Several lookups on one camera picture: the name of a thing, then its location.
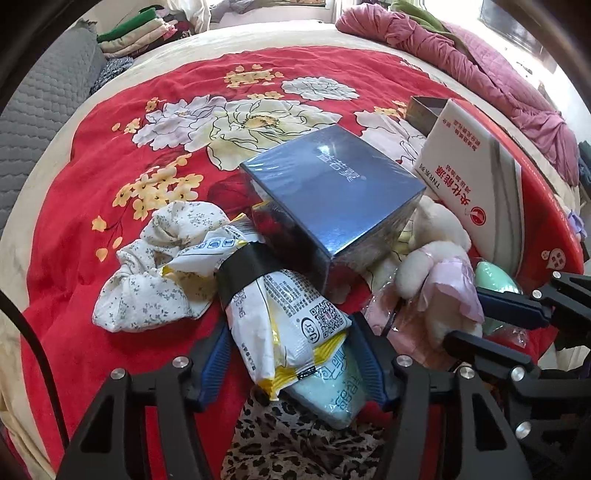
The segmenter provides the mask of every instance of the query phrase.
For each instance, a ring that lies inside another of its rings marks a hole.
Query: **white flower print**
[[[355,112],[357,123],[363,127],[361,139],[384,155],[413,172],[414,162],[427,139],[406,120],[394,119],[381,113]]]
[[[189,133],[200,128],[211,128],[216,115],[225,115],[224,97],[209,95],[195,97],[191,103],[165,103],[162,110],[146,114],[149,122],[133,136],[138,147],[149,144],[152,150],[178,147],[191,141]]]
[[[295,93],[307,100],[351,100],[359,98],[354,88],[326,77],[299,77],[281,84],[285,93]]]
[[[185,150],[207,147],[210,161],[220,170],[234,170],[255,155],[301,135],[337,123],[341,115],[297,100],[236,100],[225,115],[189,132]]]

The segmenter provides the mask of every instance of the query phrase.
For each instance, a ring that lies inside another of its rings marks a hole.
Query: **black tape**
[[[260,242],[245,245],[224,260],[217,272],[217,293],[222,308],[226,310],[234,295],[257,278],[283,268],[268,245]]]

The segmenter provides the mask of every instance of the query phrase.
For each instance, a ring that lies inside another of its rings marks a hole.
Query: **yellow and white package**
[[[179,252],[166,269],[214,274],[248,242],[264,242],[248,218],[209,232]],[[226,308],[232,337],[254,383],[272,400],[279,391],[313,374],[345,341],[349,318],[300,274],[280,270],[257,278]]]

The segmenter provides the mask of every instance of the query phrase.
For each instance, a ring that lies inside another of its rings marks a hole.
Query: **purple cloth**
[[[571,210],[568,220],[573,232],[575,232],[575,234],[580,233],[581,241],[585,240],[587,238],[587,232],[585,230],[583,219]]]
[[[578,185],[579,148],[560,113],[494,48],[460,27],[446,27],[462,39],[478,65],[457,50],[449,38],[425,30],[406,14],[379,5],[358,5],[336,22],[343,33],[387,43],[451,75],[507,116],[566,183]]]

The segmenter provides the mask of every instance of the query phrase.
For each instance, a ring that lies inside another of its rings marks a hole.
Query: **black cable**
[[[45,350],[41,346],[41,342],[33,329],[27,322],[27,319],[20,312],[17,306],[0,290],[0,310],[8,317],[8,319],[14,324],[14,326],[21,332],[23,338],[27,341],[35,359],[39,364],[41,370],[41,376],[45,382],[47,394],[51,402],[51,408],[53,409],[53,415],[56,418],[57,430],[60,432],[61,444],[64,446],[64,450],[67,449],[70,439],[68,437],[68,431],[66,430],[66,422],[64,421],[64,414],[61,410],[60,399],[57,396],[56,382],[53,379],[51,373],[51,367],[49,366],[49,360],[45,354]]]

